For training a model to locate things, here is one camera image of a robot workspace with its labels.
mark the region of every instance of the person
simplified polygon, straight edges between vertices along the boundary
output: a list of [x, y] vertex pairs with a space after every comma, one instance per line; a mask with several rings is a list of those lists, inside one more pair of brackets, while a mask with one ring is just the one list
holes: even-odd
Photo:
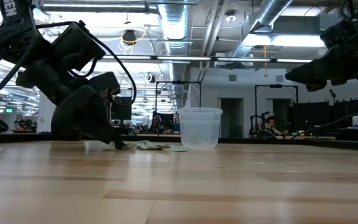
[[281, 135], [282, 133], [276, 129], [276, 117], [269, 116], [265, 121], [265, 129], [271, 131], [274, 135]]

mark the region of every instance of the pipe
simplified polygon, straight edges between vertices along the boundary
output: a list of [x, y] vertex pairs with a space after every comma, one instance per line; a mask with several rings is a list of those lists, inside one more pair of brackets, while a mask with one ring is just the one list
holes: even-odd
[[[168, 40], [183, 40], [188, 37], [190, 7], [176, 4], [159, 4], [158, 9], [161, 15], [161, 25], [164, 37]], [[171, 56], [188, 55], [189, 44], [183, 42], [166, 42], [165, 50]], [[190, 71], [187, 64], [170, 63], [170, 78], [172, 81], [189, 81]], [[188, 85], [184, 88], [178, 85], [172, 85], [172, 92], [176, 99], [177, 108], [185, 106], [187, 95], [183, 90], [187, 90]]]
[[257, 20], [264, 26], [272, 25], [293, 0], [264, 0]]
[[[280, 17], [281, 13], [292, 3], [292, 1], [293, 0], [264, 0], [256, 20], [264, 26], [272, 25], [278, 17]], [[254, 27], [251, 26], [248, 27], [248, 32], [253, 28]], [[232, 52], [231, 57], [246, 57], [254, 47], [253, 45], [243, 43], [244, 41], [236, 47], [236, 49]]]
[[207, 56], [211, 55], [211, 52], [212, 52], [212, 49], [214, 47], [216, 37], [218, 36], [219, 28], [220, 28], [220, 26], [222, 24], [222, 20], [223, 20], [224, 14], [226, 12], [227, 5], [229, 4], [229, 1], [230, 0], [224, 0], [223, 1], [223, 5], [222, 5], [222, 8], [221, 8], [221, 13], [219, 15], [218, 22], [215, 25], [214, 33], [213, 33], [212, 38], [211, 38], [211, 43], [209, 43], [208, 51], [206, 53]]
[[215, 21], [216, 11], [218, 10], [218, 4], [219, 4], [219, 0], [214, 0], [214, 3], [212, 5], [212, 10], [211, 10], [211, 17], [209, 18], [208, 26], [206, 28], [204, 42], [203, 42], [203, 46], [201, 48], [200, 56], [204, 56], [206, 46], [208, 44], [209, 36], [211, 35], [212, 25], [214, 24], [214, 21]]

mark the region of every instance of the doorway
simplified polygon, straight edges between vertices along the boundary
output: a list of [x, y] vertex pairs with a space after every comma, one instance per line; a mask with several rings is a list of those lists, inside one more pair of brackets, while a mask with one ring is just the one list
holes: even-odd
[[244, 137], [244, 100], [238, 98], [220, 98], [222, 113], [221, 137]]
[[276, 128], [278, 130], [287, 129], [288, 124], [288, 107], [291, 106], [290, 99], [272, 99], [273, 101], [273, 114], [276, 117]]

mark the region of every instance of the ceiling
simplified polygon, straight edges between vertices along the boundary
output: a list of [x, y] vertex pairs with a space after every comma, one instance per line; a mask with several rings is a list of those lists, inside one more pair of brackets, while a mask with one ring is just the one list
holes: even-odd
[[[44, 0], [44, 3], [48, 3], [51, 0]], [[223, 20], [221, 28], [218, 32], [218, 40], [215, 41], [213, 45], [212, 54], [215, 53], [227, 53], [233, 51], [244, 38], [242, 34], [242, 28], [244, 26], [244, 21], [246, 16], [252, 14], [252, 12], [257, 12], [260, 6], [259, 0], [254, 1], [254, 8], [252, 8], [252, 1], [230, 1], [227, 5], [227, 10], [235, 10], [234, 15], [236, 20], [234, 22], [227, 22]], [[290, 7], [288, 7], [282, 14], [282, 16], [307, 16], [315, 17], [318, 14], [325, 13], [324, 10], [328, 11], [331, 14], [336, 14], [336, 7], [339, 1], [330, 0], [330, 1], [315, 1], [315, 0], [302, 0], [302, 1], [293, 1]], [[199, 56], [201, 53], [201, 48], [203, 45], [205, 33], [206, 33], [206, 23], [210, 18], [211, 8], [213, 6], [213, 1], [211, 0], [202, 0], [198, 4], [191, 6], [191, 16], [190, 16], [190, 35], [187, 37], [187, 40], [190, 43], [190, 55]], [[156, 14], [141, 14], [141, 13], [115, 13], [115, 12], [52, 12], [46, 11], [41, 12], [36, 9], [34, 17], [38, 24], [46, 24], [52, 22], [61, 22], [61, 21], [78, 21], [83, 20], [86, 24], [86, 27], [94, 34], [97, 38], [102, 40], [111, 50], [117, 55], [165, 55], [165, 44], [164, 44], [164, 35], [163, 30], [160, 26], [160, 17]], [[133, 47], [123, 44], [121, 35], [125, 30], [134, 29], [135, 35], [139, 40]], [[44, 38], [49, 41], [53, 41], [60, 33], [64, 30], [63, 27], [53, 28], [53, 29], [44, 29], [41, 30]], [[268, 45], [265, 48], [254, 47], [250, 54], [254, 57], [274, 57], [274, 58], [299, 58], [299, 59], [313, 59], [320, 57], [324, 53], [325, 47], [282, 47], [282, 46], [273, 46]], [[147, 75], [154, 75], [157, 81], [171, 81], [169, 64], [168, 63], [124, 63], [128, 71], [134, 77], [137, 87], [140, 89], [138, 91], [138, 102], [134, 105], [134, 108], [150, 108], [144, 110], [138, 110], [139, 115], [147, 115], [153, 110], [153, 104], [155, 96], [155, 84], [149, 83], [147, 81]], [[198, 63], [191, 63], [191, 66], [198, 67]], [[289, 64], [269, 64], [268, 68], [272, 69], [271, 73], [274, 74], [277, 70], [280, 70], [282, 73], [285, 73], [285, 70], [293, 67], [294, 65]], [[13, 67], [13, 64], [9, 62], [2, 61], [0, 63], [0, 81], [4, 76], [10, 71]], [[225, 85], [227, 82], [227, 77], [223, 80], [220, 77], [219, 73], [227, 74], [227, 72], [219, 72], [217, 68], [213, 68], [213, 65], [210, 66], [206, 78], [205, 85]], [[260, 75], [253, 75], [254, 73], [265, 73], [264, 63], [254, 63], [252, 66], [247, 67], [246, 73], [250, 75], [243, 76], [243, 79], [246, 79], [244, 82], [248, 81], [255, 83], [264, 83], [267, 79], [261, 78]], [[83, 71], [86, 73], [90, 68], [90, 64], [87, 65]], [[93, 76], [98, 75], [103, 72], [114, 72], [117, 76], [119, 83], [121, 83], [122, 88], [126, 91], [122, 91], [121, 95], [132, 95], [130, 88], [129, 79], [126, 77], [120, 66], [112, 60], [103, 60], [99, 62], [96, 66]], [[192, 69], [191, 74], [194, 77], [194, 73], [198, 74], [198, 69]], [[34, 88], [25, 89], [15, 86], [15, 79], [13, 78], [11, 82], [8, 83], [8, 88], [5, 90], [8, 91], [9, 96], [14, 96], [20, 102], [32, 102], [38, 104], [39, 102], [39, 91]], [[173, 108], [175, 111], [175, 102], [169, 102], [171, 99], [170, 92], [164, 91], [158, 97], [162, 102], [162, 108], [170, 111]], [[6, 99], [7, 95], [0, 95], [0, 102], [8, 102]], [[29, 114], [26, 112], [36, 113], [37, 107], [34, 107], [34, 110], [26, 110], [23, 113]]]

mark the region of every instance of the metal frame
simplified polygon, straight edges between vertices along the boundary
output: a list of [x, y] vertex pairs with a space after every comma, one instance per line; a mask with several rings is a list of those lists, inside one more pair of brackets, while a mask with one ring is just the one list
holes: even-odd
[[168, 84], [168, 83], [171, 83], [171, 84], [174, 84], [174, 85], [185, 85], [185, 84], [198, 84], [200, 86], [200, 91], [198, 93], [199, 95], [199, 98], [200, 98], [200, 101], [199, 101], [199, 107], [201, 107], [201, 82], [186, 82], [186, 81], [156, 81], [155, 82], [155, 112], [157, 113], [157, 92], [158, 92], [158, 84], [160, 83], [165, 83], [165, 84]]
[[[258, 94], [257, 94], [257, 89], [258, 87], [269, 87], [269, 88], [283, 88], [283, 87], [292, 87], [295, 89], [295, 98], [296, 98], [296, 104], [298, 104], [299, 102], [299, 96], [298, 96], [298, 86], [296, 85], [280, 85], [280, 84], [273, 84], [273, 85], [255, 85], [255, 115], [258, 115]], [[293, 117], [294, 117], [294, 121], [296, 122], [296, 118], [297, 118], [297, 110], [294, 107], [293, 109]], [[257, 119], [255, 119], [255, 130], [258, 129], [258, 121]]]

